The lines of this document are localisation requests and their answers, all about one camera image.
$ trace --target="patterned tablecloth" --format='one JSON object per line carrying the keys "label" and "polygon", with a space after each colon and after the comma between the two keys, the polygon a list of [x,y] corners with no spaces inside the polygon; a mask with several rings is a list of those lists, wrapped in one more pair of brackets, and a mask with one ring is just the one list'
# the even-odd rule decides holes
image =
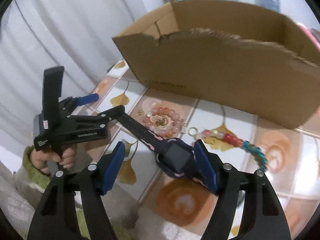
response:
{"label": "patterned tablecloth", "polygon": [[[289,130],[228,106],[147,89],[125,62],[113,67],[94,92],[100,95],[99,101],[77,109],[76,113],[96,115],[123,104],[127,114],[143,123],[141,110],[147,113],[157,106],[168,107],[185,119],[188,128],[229,130],[261,147],[269,162],[266,175],[284,208],[292,238],[305,227],[320,203],[319,113],[300,130]],[[202,235],[217,197],[191,181],[167,177],[156,166],[154,154],[119,124],[110,124],[110,133],[109,139],[84,143],[92,158],[98,161],[122,140],[127,157],[116,183],[163,218]],[[190,145],[195,141],[188,134],[175,136]],[[258,168],[255,160],[239,148],[218,140],[206,141],[205,145],[224,163],[231,163],[240,171],[254,172]],[[243,204],[236,210],[229,238],[238,233],[242,211]]]}

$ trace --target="white curtain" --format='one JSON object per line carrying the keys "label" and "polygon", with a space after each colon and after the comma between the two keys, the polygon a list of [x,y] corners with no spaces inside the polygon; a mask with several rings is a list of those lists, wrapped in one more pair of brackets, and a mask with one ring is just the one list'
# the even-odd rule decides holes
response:
{"label": "white curtain", "polygon": [[121,58],[111,37],[131,22],[123,0],[13,0],[1,24],[0,128],[32,144],[43,70],[65,66],[63,98],[89,94]]}

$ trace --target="cardboard box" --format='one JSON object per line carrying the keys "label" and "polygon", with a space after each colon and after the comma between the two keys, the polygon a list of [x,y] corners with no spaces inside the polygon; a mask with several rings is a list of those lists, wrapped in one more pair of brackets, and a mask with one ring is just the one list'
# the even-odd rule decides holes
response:
{"label": "cardboard box", "polygon": [[168,3],[113,38],[145,86],[293,129],[320,105],[320,53],[288,17],[255,5]]}

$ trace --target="gold ring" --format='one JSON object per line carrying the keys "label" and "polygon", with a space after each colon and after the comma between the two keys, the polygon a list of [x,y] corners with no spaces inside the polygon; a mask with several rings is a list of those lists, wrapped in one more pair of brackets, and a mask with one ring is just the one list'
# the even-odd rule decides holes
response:
{"label": "gold ring", "polygon": [[[196,133],[195,133],[195,134],[190,133],[191,130],[195,130]],[[188,135],[190,135],[190,136],[192,136],[192,137],[196,136],[197,133],[198,133],[198,129],[197,129],[196,127],[190,127],[190,128],[188,129]]]}

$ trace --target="screw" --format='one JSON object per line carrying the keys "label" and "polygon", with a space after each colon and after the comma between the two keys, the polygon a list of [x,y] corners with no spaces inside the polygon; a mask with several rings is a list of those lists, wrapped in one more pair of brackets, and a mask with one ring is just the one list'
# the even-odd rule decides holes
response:
{"label": "screw", "polygon": [[225,164],[223,165],[223,168],[224,168],[225,170],[227,170],[227,171],[230,171],[230,170],[232,169],[232,166],[231,166],[230,163],[225,163]]}
{"label": "screw", "polygon": [[95,165],[95,164],[90,164],[90,165],[88,166],[88,170],[89,170],[89,171],[94,171],[96,168],[97,168],[97,165]]}
{"label": "screw", "polygon": [[62,175],[63,175],[63,171],[57,171],[57,172],[56,172],[56,176],[57,176],[58,178],[60,178]]}
{"label": "screw", "polygon": [[257,175],[259,177],[263,177],[264,176],[264,172],[262,170],[257,170]]}

